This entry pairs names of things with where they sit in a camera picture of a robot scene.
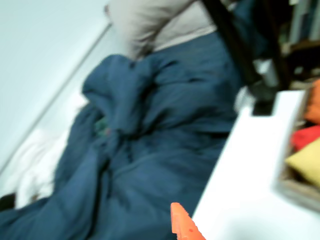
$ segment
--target book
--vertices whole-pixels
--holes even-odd
[[[314,10],[314,16],[311,23],[311,29],[309,33],[309,40],[320,40],[320,0],[317,0],[317,4]]]
[[[302,37],[302,28],[304,27],[304,22],[306,22],[310,5],[311,0],[300,0],[299,3],[294,6],[289,36],[289,41],[291,44],[297,44]]]

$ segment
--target orange plastic piece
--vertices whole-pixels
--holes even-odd
[[[187,211],[178,202],[171,203],[171,226],[177,240],[206,240]]]
[[[320,79],[313,83],[313,89],[304,118],[320,125]]]

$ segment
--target cushion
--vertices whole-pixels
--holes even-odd
[[[320,188],[320,138],[286,159],[310,183]]]
[[[132,59],[216,29],[199,0],[111,0],[106,12]]]
[[[136,59],[150,50],[156,33],[194,0],[111,0],[109,17],[116,31],[130,44]]]

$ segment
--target yellow pillow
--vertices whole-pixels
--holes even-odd
[[[286,163],[320,188],[320,138],[288,157]]]

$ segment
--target blanket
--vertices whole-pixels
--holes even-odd
[[[263,46],[251,25],[242,34]],[[0,213],[4,240],[168,240],[170,204],[192,214],[236,119],[241,74],[218,32],[87,77],[51,197]],[[96,134],[106,118],[108,134]]]

